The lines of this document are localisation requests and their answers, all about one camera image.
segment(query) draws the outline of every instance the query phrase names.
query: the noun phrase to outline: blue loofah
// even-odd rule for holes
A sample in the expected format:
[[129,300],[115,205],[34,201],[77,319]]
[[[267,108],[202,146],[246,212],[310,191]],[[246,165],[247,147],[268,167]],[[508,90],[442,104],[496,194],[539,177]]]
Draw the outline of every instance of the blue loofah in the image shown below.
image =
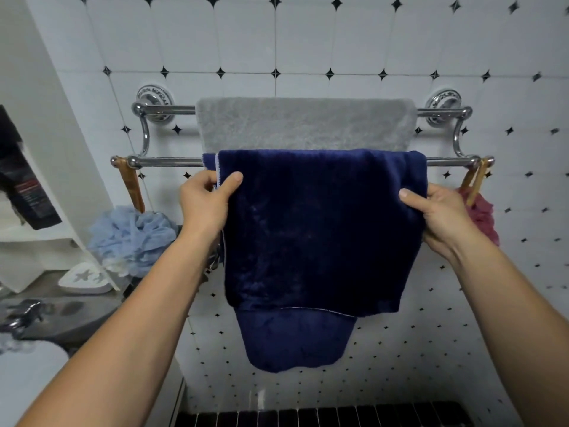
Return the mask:
[[99,217],[90,231],[87,248],[107,269],[144,277],[176,239],[178,226],[162,213],[117,207]]

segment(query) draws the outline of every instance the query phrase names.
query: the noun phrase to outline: gray towel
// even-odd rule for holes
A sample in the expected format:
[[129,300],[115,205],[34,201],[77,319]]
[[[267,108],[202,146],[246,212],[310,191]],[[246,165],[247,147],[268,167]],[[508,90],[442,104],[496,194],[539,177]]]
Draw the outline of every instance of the gray towel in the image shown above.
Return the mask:
[[204,152],[405,151],[417,121],[408,99],[206,98],[196,115]]

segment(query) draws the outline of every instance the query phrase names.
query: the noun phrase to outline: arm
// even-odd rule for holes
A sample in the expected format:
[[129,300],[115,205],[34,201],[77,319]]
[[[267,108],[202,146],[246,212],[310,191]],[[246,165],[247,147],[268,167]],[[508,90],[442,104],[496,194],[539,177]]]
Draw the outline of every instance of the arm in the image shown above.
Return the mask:
[[458,193],[430,184],[428,199],[407,190],[399,195],[423,212],[424,239],[458,276],[525,425],[567,425],[569,322],[474,226]]
[[234,173],[215,192],[214,171],[180,189],[181,234],[124,304],[71,358],[18,427],[141,426],[174,356],[210,248],[225,224]]

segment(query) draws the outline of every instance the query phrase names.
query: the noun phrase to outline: soap dish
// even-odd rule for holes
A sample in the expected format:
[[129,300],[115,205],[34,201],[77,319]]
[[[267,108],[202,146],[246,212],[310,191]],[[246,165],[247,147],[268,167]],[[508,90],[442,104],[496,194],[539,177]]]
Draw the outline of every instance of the soap dish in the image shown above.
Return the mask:
[[59,279],[57,285],[73,294],[103,294],[113,288],[105,275],[89,262],[75,265]]

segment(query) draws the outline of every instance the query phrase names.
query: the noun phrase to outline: bathroom shelf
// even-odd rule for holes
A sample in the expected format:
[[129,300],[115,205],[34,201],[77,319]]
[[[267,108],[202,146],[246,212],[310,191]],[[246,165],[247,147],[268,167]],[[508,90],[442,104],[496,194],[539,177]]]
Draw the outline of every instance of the bathroom shelf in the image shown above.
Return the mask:
[[11,228],[0,228],[0,243],[64,240],[66,238],[73,238],[73,235],[64,223],[39,230],[32,229],[27,224]]

